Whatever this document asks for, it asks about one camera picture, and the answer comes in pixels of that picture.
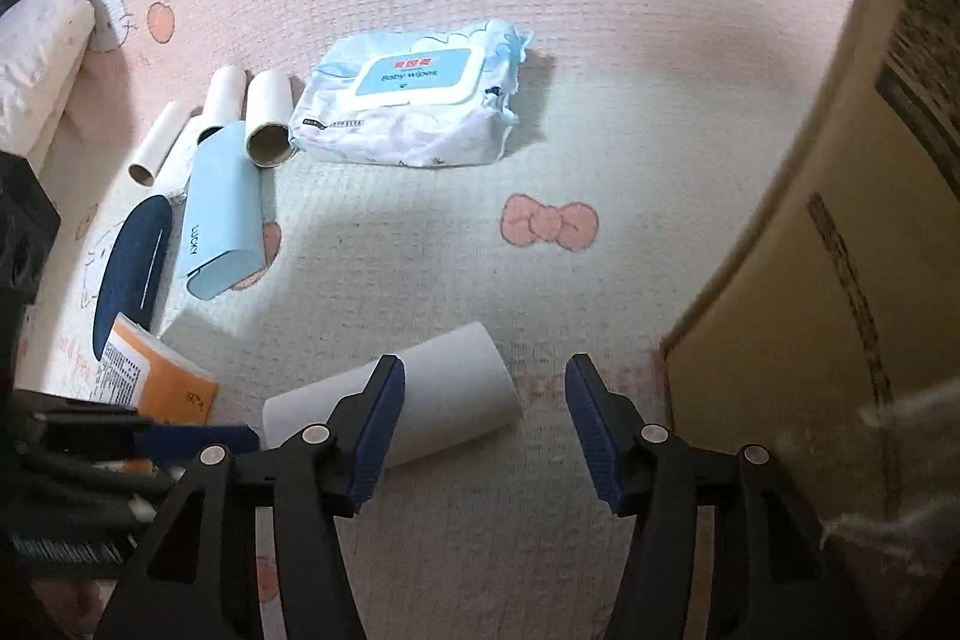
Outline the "white pillow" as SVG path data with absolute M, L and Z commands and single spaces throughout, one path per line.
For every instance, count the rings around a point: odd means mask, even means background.
M 88 0 L 20 0 L 2 14 L 2 149 L 39 172 L 94 28 Z

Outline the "thin white paper roll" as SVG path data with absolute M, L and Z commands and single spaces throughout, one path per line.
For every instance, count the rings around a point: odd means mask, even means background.
M 178 141 L 189 119 L 189 107 L 179 101 L 167 103 L 158 113 L 128 161 L 127 172 L 135 184 L 142 187 L 155 185 L 167 154 Z

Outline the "white stitched booklet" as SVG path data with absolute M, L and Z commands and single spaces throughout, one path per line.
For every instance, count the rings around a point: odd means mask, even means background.
M 205 130 L 205 119 L 202 115 L 194 115 L 187 120 L 187 124 L 184 125 L 158 170 L 155 185 L 151 188 L 153 195 L 163 195 L 171 203 L 182 203 L 185 200 L 195 151 L 199 146 L 199 138 L 203 130 Z

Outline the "baby wipes pack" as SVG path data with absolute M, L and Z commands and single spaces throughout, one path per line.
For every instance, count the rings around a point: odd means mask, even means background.
M 291 145 L 326 163 L 443 169 L 505 156 L 532 37 L 504 19 L 335 41 L 304 81 Z

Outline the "light blue case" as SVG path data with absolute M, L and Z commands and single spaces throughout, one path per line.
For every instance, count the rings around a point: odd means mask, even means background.
M 201 142 L 185 200 L 176 276 L 211 301 L 265 266 L 260 170 L 245 154 L 236 120 Z

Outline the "pink hello kitty mat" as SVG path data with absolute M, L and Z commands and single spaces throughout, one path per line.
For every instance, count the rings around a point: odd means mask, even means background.
M 171 206 L 151 326 L 275 442 L 407 364 L 420 448 L 340 528 L 376 638 L 594 638 L 630 526 L 563 398 L 643 411 L 656 347 L 793 139 L 851 0 L 83 0 L 41 181 L 62 220 L 23 386 L 125 396 L 94 315 L 133 209 Z

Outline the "navy blue glasses case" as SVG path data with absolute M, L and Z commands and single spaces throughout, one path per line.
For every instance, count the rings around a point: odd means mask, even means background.
M 145 330 L 151 326 L 171 239 L 172 206 L 151 195 L 121 225 L 107 259 L 93 319 L 93 354 L 103 357 L 117 315 Z

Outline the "brown cardboard box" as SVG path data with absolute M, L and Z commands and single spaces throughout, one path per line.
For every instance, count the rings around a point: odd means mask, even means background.
M 854 0 L 665 370 L 688 442 L 791 471 L 869 629 L 957 635 L 958 0 Z

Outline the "orange white packet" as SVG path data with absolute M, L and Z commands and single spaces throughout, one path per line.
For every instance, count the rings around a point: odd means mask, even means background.
M 164 424 L 205 425 L 218 382 L 127 315 L 112 323 L 91 399 Z

